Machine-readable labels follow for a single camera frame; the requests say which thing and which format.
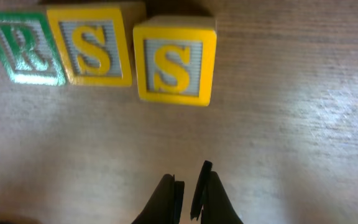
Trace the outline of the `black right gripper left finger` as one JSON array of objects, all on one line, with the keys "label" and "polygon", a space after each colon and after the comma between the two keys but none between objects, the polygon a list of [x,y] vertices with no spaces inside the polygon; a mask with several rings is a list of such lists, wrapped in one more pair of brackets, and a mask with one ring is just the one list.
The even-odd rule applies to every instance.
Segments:
[{"label": "black right gripper left finger", "polygon": [[132,224],[179,224],[185,182],[164,174]]}]

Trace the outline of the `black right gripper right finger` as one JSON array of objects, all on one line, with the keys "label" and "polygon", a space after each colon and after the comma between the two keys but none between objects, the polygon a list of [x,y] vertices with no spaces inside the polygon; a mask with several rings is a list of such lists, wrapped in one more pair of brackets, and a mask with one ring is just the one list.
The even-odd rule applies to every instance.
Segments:
[{"label": "black right gripper right finger", "polygon": [[193,196],[190,219],[201,224],[243,224],[234,210],[213,163],[204,161]]}]

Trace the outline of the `green R block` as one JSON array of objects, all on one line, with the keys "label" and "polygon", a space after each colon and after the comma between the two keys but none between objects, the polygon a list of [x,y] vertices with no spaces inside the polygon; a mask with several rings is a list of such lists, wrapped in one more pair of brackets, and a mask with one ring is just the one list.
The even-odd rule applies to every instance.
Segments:
[{"label": "green R block", "polygon": [[14,83],[67,82],[44,12],[0,11],[0,61]]}]

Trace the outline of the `yellow S block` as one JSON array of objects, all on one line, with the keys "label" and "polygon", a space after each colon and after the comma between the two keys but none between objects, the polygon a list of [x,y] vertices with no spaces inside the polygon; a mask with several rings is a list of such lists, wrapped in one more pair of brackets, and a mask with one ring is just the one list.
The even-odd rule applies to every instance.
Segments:
[{"label": "yellow S block", "polygon": [[132,31],[146,17],[142,1],[48,6],[48,23],[70,84],[131,86]]},{"label": "yellow S block", "polygon": [[133,29],[141,100],[208,106],[217,45],[217,20],[154,16]]}]

